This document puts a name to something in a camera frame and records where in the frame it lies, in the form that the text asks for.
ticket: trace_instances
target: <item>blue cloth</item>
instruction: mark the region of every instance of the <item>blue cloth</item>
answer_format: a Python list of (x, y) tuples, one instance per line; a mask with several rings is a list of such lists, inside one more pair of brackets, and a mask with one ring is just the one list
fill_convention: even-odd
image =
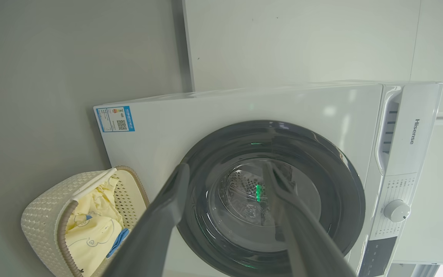
[(112, 245), (112, 249), (109, 251), (109, 254), (107, 254), (107, 258), (110, 258), (112, 254), (116, 251), (117, 248), (121, 245), (121, 242), (128, 236), (129, 229), (124, 228), (121, 233), (116, 238), (116, 241), (114, 242), (114, 245)]

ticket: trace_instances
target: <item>qr code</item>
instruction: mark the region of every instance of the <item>qr code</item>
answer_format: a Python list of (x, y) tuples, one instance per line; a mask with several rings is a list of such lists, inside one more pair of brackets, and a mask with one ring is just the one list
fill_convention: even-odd
[(127, 130), (128, 129), (128, 126), (126, 125), (125, 120), (118, 120), (117, 127), (119, 128), (119, 130)]

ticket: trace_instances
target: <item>washing machine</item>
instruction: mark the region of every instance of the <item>washing machine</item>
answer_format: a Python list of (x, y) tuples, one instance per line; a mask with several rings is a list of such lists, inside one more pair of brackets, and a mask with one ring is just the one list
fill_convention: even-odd
[(442, 86), (315, 83), (94, 109), (111, 165), (136, 170), (150, 200), (176, 165), (190, 166), (164, 276), (292, 276), (265, 195), (261, 168), (271, 161), (352, 270), (376, 277), (387, 274), (411, 214)]

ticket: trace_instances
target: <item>black display screen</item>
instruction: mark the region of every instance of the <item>black display screen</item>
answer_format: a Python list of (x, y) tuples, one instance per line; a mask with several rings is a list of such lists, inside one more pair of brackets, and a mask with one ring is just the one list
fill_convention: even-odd
[(362, 268), (358, 277), (375, 277), (384, 275), (387, 263), (391, 259), (396, 239), (370, 240), (363, 258)]

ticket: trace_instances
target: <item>blue and white sticker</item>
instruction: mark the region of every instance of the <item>blue and white sticker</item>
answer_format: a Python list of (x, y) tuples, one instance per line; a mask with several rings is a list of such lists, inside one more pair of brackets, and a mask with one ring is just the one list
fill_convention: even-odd
[(96, 110), (102, 132), (134, 132), (129, 106), (99, 108)]

